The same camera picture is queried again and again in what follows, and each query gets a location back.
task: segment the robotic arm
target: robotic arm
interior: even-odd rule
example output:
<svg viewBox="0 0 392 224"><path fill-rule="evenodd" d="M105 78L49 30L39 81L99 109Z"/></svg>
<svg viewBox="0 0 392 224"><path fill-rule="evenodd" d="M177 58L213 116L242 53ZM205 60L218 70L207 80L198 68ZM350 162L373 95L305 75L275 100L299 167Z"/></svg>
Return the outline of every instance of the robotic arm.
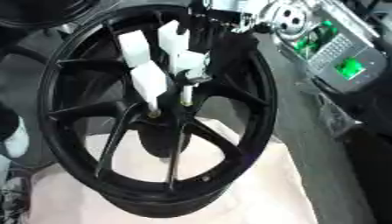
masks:
<svg viewBox="0 0 392 224"><path fill-rule="evenodd" d="M207 0L202 4L204 13L236 14L238 27L233 32L268 27L283 56L310 78L343 94L372 83L388 64L387 54L374 44L380 35L337 0Z"/></svg>

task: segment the gray floor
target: gray floor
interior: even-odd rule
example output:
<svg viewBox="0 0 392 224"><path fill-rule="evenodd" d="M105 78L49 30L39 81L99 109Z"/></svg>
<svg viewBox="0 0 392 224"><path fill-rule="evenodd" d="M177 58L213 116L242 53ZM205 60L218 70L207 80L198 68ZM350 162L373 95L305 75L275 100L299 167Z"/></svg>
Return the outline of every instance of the gray floor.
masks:
<svg viewBox="0 0 392 224"><path fill-rule="evenodd" d="M263 36L260 40L260 50L270 62L279 92L276 134L290 148L318 222L374 223L341 145L328 136L319 122L318 109L312 98L295 88L300 74L276 51L269 37ZM46 38L41 33L24 42L25 46L48 56L59 44L57 37ZM0 100L24 117L31 134L32 147L18 160L29 166L42 165L53 159L43 143L35 118L36 90L42 69L40 64L18 56L10 56L0 66ZM220 118L232 129L242 132L241 120L235 113L222 113L223 107L231 105L224 101L218 105L210 103L203 114Z"/></svg>

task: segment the electronic component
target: electronic component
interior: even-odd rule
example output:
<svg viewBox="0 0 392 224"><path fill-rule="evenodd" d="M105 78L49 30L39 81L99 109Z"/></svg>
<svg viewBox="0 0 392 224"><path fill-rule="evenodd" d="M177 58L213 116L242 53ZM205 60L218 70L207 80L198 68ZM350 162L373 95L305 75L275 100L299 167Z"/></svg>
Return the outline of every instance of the electronic component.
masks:
<svg viewBox="0 0 392 224"><path fill-rule="evenodd" d="M293 1L270 7L269 21L280 52L309 76L342 93L365 87L386 68L372 41L379 35L335 0Z"/></svg>

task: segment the black rim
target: black rim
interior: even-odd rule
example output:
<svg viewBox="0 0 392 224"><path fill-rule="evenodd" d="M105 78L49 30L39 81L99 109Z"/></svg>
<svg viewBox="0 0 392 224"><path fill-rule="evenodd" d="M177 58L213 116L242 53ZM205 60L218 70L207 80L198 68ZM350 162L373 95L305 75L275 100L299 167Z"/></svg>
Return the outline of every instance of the black rim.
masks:
<svg viewBox="0 0 392 224"><path fill-rule="evenodd" d="M41 18L42 20L40 21L19 21L19 19L21 19L20 17L0 17L0 25L10 28L35 30L50 28L56 25L63 25L87 15L99 2L100 0L81 1L70 5L68 8L65 8L63 11L59 11L57 14L52 14L50 17L47 16L47 18Z"/></svg>
<svg viewBox="0 0 392 224"><path fill-rule="evenodd" d="M135 94L127 78L129 76L124 75L130 69L118 59L118 54L112 59L85 58L87 49L94 47L98 40L111 41L118 52L118 43L114 37L119 33L141 28L144 31L146 27L158 28L159 24L178 19L182 12L184 8L179 6L148 5L121 9L98 17L73 34L52 56L44 71L38 95L38 117L45 139L68 172L102 195L145 205L195 201L227 187L238 178L257 160L270 139L277 112L277 95L270 68L258 51L251 52L243 62L249 67L248 73L257 86L257 97L238 87L212 80L195 89L194 104L191 108L184 109L179 106L179 101L167 100L162 105L163 116L156 120L145 115L146 105L140 102L140 98ZM157 51L153 49L151 51L151 57L155 60L162 56L155 54ZM157 63L162 66L165 61ZM69 74L76 74L77 70L95 70L110 74L106 76L109 77L108 83L121 81L125 87L124 97L118 101L93 105L66 106L59 99L61 79ZM246 133L238 145L231 144L194 119L195 113L212 96L244 102L249 107L251 115ZM89 116L112 116L116 120L105 146L106 156L101 157L98 163L88 154L76 132L70 128L71 123L78 118ZM134 129L134 125L130 124L138 123L171 125L173 133L178 134L173 134L177 136L177 147L171 151L168 181L164 183L126 178L108 169L119 139L126 129ZM176 149L181 149L183 136L179 133L193 134L212 142L222 149L225 160L196 177L176 180L174 174L180 151Z"/></svg>

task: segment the machine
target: machine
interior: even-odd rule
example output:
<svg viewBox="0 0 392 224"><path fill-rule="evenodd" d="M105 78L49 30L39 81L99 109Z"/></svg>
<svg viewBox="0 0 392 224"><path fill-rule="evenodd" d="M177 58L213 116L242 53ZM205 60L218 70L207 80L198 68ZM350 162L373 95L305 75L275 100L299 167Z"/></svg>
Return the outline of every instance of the machine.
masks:
<svg viewBox="0 0 392 224"><path fill-rule="evenodd" d="M377 110L390 104L389 44L343 3L195 0L188 7L111 11L72 34L40 84L38 118L46 141L68 172L130 213L163 218L205 207L257 160L274 127L277 92L253 32L270 33L277 50L342 113L378 133L392 133L391 125L380 122L392 113ZM242 86L243 80L255 88ZM121 98L97 102L115 83L122 85ZM249 109L238 144L194 118L213 96ZM92 157L76 123L100 116L115 122L101 155ZM127 130L139 132L151 155L168 159L165 181L113 171L112 157ZM218 146L225 159L179 179L179 155L192 135Z"/></svg>

